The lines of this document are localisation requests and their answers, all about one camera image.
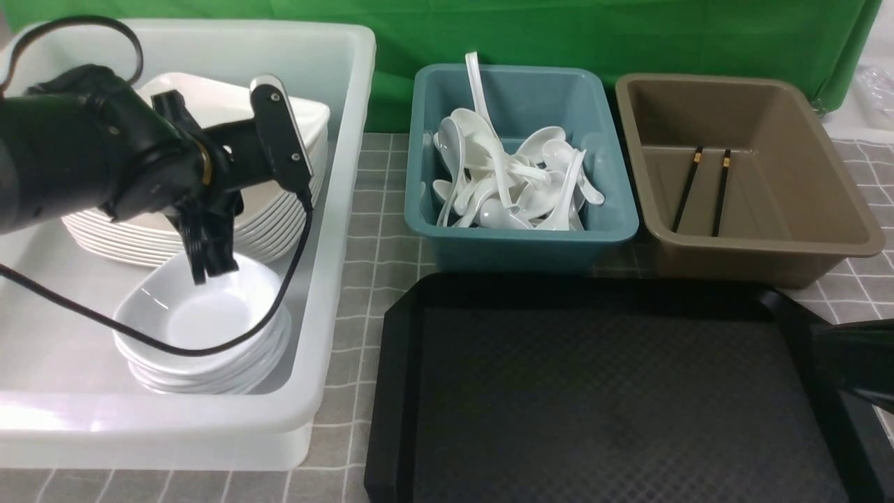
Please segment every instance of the brown plastic bin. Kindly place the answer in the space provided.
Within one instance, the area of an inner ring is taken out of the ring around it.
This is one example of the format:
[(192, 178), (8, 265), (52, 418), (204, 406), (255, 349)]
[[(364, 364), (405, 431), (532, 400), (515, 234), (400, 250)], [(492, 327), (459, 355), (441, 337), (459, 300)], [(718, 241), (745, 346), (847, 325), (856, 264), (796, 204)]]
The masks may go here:
[[(884, 234), (804, 96), (779, 81), (631, 74), (618, 107), (661, 276), (804, 287)], [(677, 206), (704, 154), (678, 232)], [(719, 237), (711, 237), (731, 149)]]

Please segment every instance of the black cable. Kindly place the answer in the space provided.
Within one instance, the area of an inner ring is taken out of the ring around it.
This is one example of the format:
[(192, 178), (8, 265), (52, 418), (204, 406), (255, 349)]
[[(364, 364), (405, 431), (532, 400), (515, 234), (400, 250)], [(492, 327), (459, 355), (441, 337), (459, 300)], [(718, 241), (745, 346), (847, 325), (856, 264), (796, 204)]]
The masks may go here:
[(251, 330), (242, 334), (241, 336), (234, 338), (231, 341), (225, 342), (221, 345), (216, 345), (214, 347), (208, 347), (205, 349), (183, 349), (163, 343), (154, 337), (147, 336), (146, 334), (134, 328), (130, 328), (127, 325), (112, 320), (104, 314), (93, 311), (89, 307), (85, 307), (76, 303), (75, 301), (67, 299), (50, 290), (49, 288), (42, 286), (40, 283), (34, 281), (33, 279), (25, 277), (3, 264), (0, 264), (0, 277), (5, 277), (16, 285), (23, 286), (31, 292), (40, 295), (51, 303), (64, 307), (69, 311), (77, 312), (79, 315), (85, 318), (89, 318), (91, 320), (94, 320), (96, 323), (105, 325), (112, 330), (121, 332), (125, 336), (140, 341), (145, 345), (152, 346), (159, 351), (164, 351), (165, 353), (169, 354), (175, 354), (177, 356), (209, 356), (211, 354), (222, 353), (228, 349), (242, 344), (243, 342), (251, 339), (254, 335), (256, 335), (257, 332), (259, 332), (263, 327), (267, 325), (267, 323), (270, 323), (270, 320), (272, 320), (273, 316), (276, 314), (276, 310), (279, 309), (280, 304), (283, 302), (286, 290), (289, 289), (291, 277), (294, 276), (295, 269), (298, 267), (298, 262), (301, 258), (301, 254), (304, 252), (304, 247), (308, 244), (308, 238), (310, 237), (310, 226), (314, 216), (314, 207), (313, 203), (311, 202), (310, 190), (306, 188), (300, 194), (296, 194), (296, 196), (298, 197), (298, 201), (301, 203), (301, 206), (304, 208), (304, 212), (307, 214), (307, 218), (304, 222), (304, 229), (302, 229), (301, 231), (301, 237), (298, 241), (298, 248), (295, 250), (295, 255), (291, 258), (289, 268), (286, 270), (285, 277), (283, 278), (283, 284), (280, 285), (279, 292), (276, 294), (276, 298), (274, 298), (273, 304), (270, 306), (267, 314), (264, 315), (264, 318), (262, 318), (261, 321), (257, 323), (257, 325), (252, 327)]
[(25, 52), (25, 49), (28, 48), (32, 43), (34, 43), (38, 38), (43, 37), (50, 31), (59, 30), (61, 28), (69, 28), (71, 26), (101, 26), (104, 28), (110, 28), (121, 33), (124, 37), (133, 44), (134, 50), (137, 52), (137, 68), (133, 73), (133, 76), (127, 81), (131, 86), (139, 80), (139, 77), (143, 74), (143, 46), (139, 43), (139, 38), (137, 38), (137, 34), (131, 30), (126, 24), (121, 21), (107, 18), (105, 16), (69, 16), (62, 19), (57, 19), (55, 21), (50, 21), (40, 26), (37, 26), (33, 30), (25, 33), (19, 38), (19, 40), (13, 46), (13, 49), (10, 51), (11, 56), (9, 60), (9, 70), (6, 74), (6, 79), (3, 83), (0, 83), (0, 99), (3, 98), (6, 90), (9, 88), (10, 84), (13, 82), (13, 75), (15, 74), (16, 64), (19, 62), (19, 58), (21, 54)]

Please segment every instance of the white plastic bin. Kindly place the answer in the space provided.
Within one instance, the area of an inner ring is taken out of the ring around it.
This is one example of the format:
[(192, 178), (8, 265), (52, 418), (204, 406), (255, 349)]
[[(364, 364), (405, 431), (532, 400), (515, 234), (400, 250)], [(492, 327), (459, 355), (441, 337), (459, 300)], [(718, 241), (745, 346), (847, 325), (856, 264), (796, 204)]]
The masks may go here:
[[(129, 374), (111, 330), (0, 280), (0, 466), (292, 468), (307, 455), (323, 396), (375, 38), (359, 26), (307, 22), (125, 22), (146, 54), (138, 85), (188, 72), (248, 86), (271, 72), (290, 95), (331, 108), (332, 168), (286, 297), (293, 340), (252, 395), (154, 395)], [(7, 48), (0, 61), (8, 59)], [(28, 48), (11, 95), (87, 63), (129, 75), (132, 48), (110, 30), (60, 30)], [(282, 273), (287, 260), (274, 268)], [(0, 237), (0, 262), (106, 314), (148, 273), (80, 250), (59, 222)]]

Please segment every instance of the teal plastic bin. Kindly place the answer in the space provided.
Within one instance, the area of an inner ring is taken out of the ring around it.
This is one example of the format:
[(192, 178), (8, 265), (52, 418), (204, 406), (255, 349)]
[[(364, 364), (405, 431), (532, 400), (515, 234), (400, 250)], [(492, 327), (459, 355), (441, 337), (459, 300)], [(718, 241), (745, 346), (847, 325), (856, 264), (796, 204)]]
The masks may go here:
[[(637, 232), (639, 216), (602, 83), (590, 72), (533, 66), (482, 66), (487, 108), (507, 151), (532, 132), (565, 128), (586, 149), (584, 169), (605, 194), (588, 207), (585, 232), (439, 227), (441, 205), (432, 181), (450, 180), (432, 135), (455, 108), (474, 109), (463, 64), (435, 64), (416, 75), (407, 164), (407, 225), (430, 243), (437, 265), (449, 271), (586, 273), (607, 247)], [(597, 163), (597, 156), (602, 161)]]

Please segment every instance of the white ceramic spoon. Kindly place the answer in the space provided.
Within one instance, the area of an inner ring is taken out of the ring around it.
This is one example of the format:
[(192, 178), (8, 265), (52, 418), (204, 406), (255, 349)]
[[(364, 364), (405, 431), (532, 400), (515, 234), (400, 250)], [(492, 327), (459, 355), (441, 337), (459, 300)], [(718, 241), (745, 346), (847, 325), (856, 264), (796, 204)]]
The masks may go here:
[(468, 86), (472, 89), (472, 102), (475, 104), (475, 111), (487, 121), (491, 133), (496, 136), (497, 131), (493, 128), (491, 115), (487, 112), (485, 85), (481, 82), (481, 67), (478, 64), (477, 52), (466, 54), (466, 72), (468, 73)]
[(576, 206), (573, 202), (571, 203), (571, 208), (569, 208), (568, 212), (568, 225), (572, 231), (582, 231), (584, 230), (584, 223), (580, 221), (580, 215)]
[(541, 188), (534, 185), (526, 186), (519, 195), (519, 217), (526, 220), (540, 218), (546, 215), (559, 202), (561, 187), (565, 182), (565, 174), (561, 171), (546, 171), (550, 176), (550, 182)]
[(460, 183), (465, 182), (466, 174), (463, 167), (466, 165), (466, 139), (462, 134), (460, 126), (453, 122), (450, 117), (444, 117), (441, 121), (441, 127), (438, 129), (438, 140), (441, 142), (438, 151), (441, 152), (441, 159), (447, 166), (453, 178), (453, 187), (451, 195), (447, 199), (447, 204), (441, 207), (441, 213), (438, 215), (438, 226), (447, 226), (447, 219), (450, 217), (450, 206), (453, 199), (456, 198), (460, 190)]
[(481, 205), (476, 222), (490, 229), (534, 229), (534, 226), (518, 215), (512, 215), (500, 204), (500, 200), (489, 198)]
[(580, 174), (580, 168), (584, 165), (584, 155), (586, 150), (575, 152), (574, 158), (571, 160), (571, 166), (568, 173), (565, 174), (565, 181), (561, 187), (561, 197), (556, 203), (555, 208), (550, 216), (540, 223), (535, 229), (543, 231), (568, 231), (570, 230), (571, 202), (574, 200), (575, 181)]
[[(574, 147), (565, 140), (552, 139), (544, 143), (542, 155), (546, 169), (565, 172), (574, 156)], [(583, 171), (578, 177), (578, 188), (586, 202), (595, 206), (602, 206), (605, 203), (605, 196), (590, 183)]]
[[(444, 204), (450, 197), (450, 182), (435, 180), (432, 182), (434, 198)], [(475, 222), (482, 227), (492, 229), (533, 229), (534, 226), (524, 218), (512, 215), (500, 204), (500, 200), (491, 197), (481, 205), (481, 211), (475, 217)]]
[[(510, 185), (515, 185), (515, 181), (510, 179)], [(478, 212), (481, 211), (481, 207), (485, 204), (485, 201), (490, 199), (491, 196), (493, 196), (494, 194), (498, 194), (500, 192), (499, 187), (500, 184), (497, 182), (496, 175), (488, 176), (480, 183), (478, 183), (478, 186), (475, 189), (475, 193), (472, 195), (472, 204), (469, 206), (468, 211), (466, 211), (466, 214), (463, 215), (462, 218), (460, 218), (460, 221), (453, 226), (471, 226), (472, 223), (475, 222), (475, 217), (478, 215)]]
[[(466, 135), (467, 138), (474, 138), (477, 135), (491, 135), (497, 141), (500, 139), (493, 133), (493, 130), (490, 128), (487, 121), (476, 112), (469, 110), (468, 108), (457, 108), (453, 110), (450, 114), (451, 119), (456, 124), (460, 125), (460, 129)], [(540, 168), (535, 166), (531, 166), (529, 161), (524, 156), (509, 156), (506, 154), (505, 150), (501, 150), (503, 155), (503, 163), (506, 166), (506, 169), (509, 173), (513, 175), (523, 176), (533, 183), (542, 184), (547, 183), (548, 177), (542, 173)], [(481, 145), (466, 145), (466, 167), (470, 169), (480, 168), (480, 169), (493, 169), (493, 155), (481, 149)]]
[(450, 198), (451, 184), (446, 180), (435, 180), (432, 182), (432, 192), (434, 192), (434, 200), (441, 204), (447, 202)]
[(477, 132), (487, 133), (494, 137), (496, 136), (496, 133), (493, 132), (493, 129), (487, 120), (474, 110), (457, 108), (451, 112), (450, 118), (456, 121), (456, 124), (460, 125), (462, 131), (467, 136), (471, 136)]
[(491, 156), (493, 161), (493, 178), (495, 179), (497, 192), (500, 194), (500, 202), (503, 207), (510, 213), (518, 213), (519, 205), (512, 201), (509, 194), (509, 188), (515, 184), (515, 181), (506, 174), (504, 162), (506, 160), (506, 151), (503, 150), (502, 143), (496, 137), (481, 132), (473, 134), (472, 141), (484, 147)]
[(528, 136), (515, 151), (515, 155), (523, 156), (538, 165), (544, 162), (544, 146), (547, 141), (555, 140), (565, 143), (565, 139), (564, 129), (559, 126), (547, 126)]

